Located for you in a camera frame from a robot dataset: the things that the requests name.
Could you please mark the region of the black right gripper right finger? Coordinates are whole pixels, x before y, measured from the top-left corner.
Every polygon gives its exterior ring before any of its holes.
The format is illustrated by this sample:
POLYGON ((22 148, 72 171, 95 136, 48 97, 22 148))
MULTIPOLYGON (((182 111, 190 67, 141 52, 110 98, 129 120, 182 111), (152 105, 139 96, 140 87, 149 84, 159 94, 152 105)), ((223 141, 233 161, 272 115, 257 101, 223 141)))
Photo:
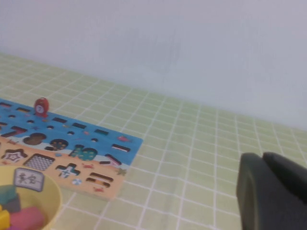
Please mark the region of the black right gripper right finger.
POLYGON ((274 152, 263 153, 262 159, 290 193, 307 202, 306 168, 274 152))

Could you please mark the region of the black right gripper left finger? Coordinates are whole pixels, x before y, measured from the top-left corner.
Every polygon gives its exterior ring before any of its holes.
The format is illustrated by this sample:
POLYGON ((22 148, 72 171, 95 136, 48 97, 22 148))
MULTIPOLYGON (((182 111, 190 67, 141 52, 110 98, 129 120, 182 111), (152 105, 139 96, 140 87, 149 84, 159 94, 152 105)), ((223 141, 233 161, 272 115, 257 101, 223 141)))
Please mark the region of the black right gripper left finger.
POLYGON ((244 230, 307 228, 307 203, 283 186, 262 156, 241 155, 236 196, 244 230))

